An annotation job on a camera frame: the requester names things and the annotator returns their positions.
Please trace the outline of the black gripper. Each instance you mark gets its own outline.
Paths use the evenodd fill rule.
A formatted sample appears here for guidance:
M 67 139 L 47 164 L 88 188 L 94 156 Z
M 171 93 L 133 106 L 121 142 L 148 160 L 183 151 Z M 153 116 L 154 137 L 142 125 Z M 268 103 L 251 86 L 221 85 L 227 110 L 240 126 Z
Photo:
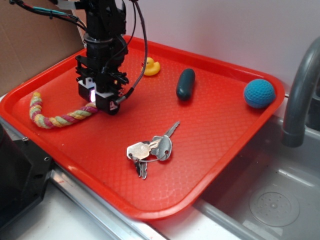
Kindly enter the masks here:
M 92 89 L 100 96 L 123 95 L 123 86 L 129 83 L 127 74 L 120 72 L 119 67 L 124 56 L 93 58 L 77 55 L 77 83 L 82 88 L 82 96 L 87 97 Z

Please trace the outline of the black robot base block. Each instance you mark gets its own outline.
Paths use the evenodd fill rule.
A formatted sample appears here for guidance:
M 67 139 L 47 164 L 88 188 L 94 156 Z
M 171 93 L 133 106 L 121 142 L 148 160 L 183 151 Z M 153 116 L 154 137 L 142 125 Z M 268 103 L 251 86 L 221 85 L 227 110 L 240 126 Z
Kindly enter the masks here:
M 0 229 L 44 198 L 52 157 L 32 140 L 13 140 L 0 127 Z

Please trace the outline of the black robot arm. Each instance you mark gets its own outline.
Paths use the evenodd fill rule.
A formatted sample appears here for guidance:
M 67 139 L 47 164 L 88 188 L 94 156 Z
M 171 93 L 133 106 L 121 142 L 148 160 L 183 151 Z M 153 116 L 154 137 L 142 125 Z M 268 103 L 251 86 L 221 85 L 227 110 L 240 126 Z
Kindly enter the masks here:
M 84 10 L 86 14 L 86 55 L 77 56 L 76 72 L 84 84 L 95 83 L 95 91 L 120 96 L 129 80 L 119 67 L 128 54 L 126 33 L 126 7 L 118 8 L 113 0 L 55 0 L 61 10 Z

